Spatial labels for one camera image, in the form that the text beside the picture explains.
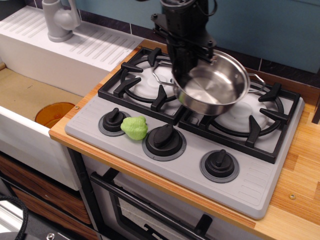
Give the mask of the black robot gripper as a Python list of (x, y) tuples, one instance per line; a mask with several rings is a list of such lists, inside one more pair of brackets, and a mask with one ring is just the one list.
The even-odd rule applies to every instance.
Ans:
[(162, 13), (154, 13), (154, 31), (166, 39), (172, 73), (177, 82), (196, 66), (196, 55), (208, 64), (214, 64), (217, 42), (207, 32), (209, 17), (217, 11), (217, 2), (209, 10), (208, 0), (162, 0)]

